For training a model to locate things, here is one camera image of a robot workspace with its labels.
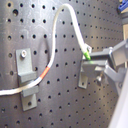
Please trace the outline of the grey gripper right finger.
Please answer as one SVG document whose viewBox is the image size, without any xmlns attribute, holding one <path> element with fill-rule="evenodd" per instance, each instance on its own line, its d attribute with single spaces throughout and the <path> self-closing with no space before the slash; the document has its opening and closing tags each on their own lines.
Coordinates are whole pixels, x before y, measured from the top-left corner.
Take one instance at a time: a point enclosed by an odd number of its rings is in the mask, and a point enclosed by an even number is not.
<svg viewBox="0 0 128 128">
<path fill-rule="evenodd" d="M 107 60 L 109 64 L 114 63 L 113 56 L 112 56 L 112 50 L 109 48 L 103 49 L 102 51 L 89 53 L 86 56 L 86 60 L 87 61 L 105 61 L 105 60 Z"/>
</svg>

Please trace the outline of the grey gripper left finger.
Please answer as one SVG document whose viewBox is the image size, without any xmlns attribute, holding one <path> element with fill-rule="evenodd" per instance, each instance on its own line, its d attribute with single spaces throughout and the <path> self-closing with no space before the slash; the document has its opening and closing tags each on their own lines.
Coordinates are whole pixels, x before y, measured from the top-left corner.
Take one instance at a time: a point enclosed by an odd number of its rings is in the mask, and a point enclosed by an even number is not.
<svg viewBox="0 0 128 128">
<path fill-rule="evenodd" d="M 82 64 L 84 74 L 89 78 L 96 78 L 105 70 L 105 64 Z"/>
</svg>

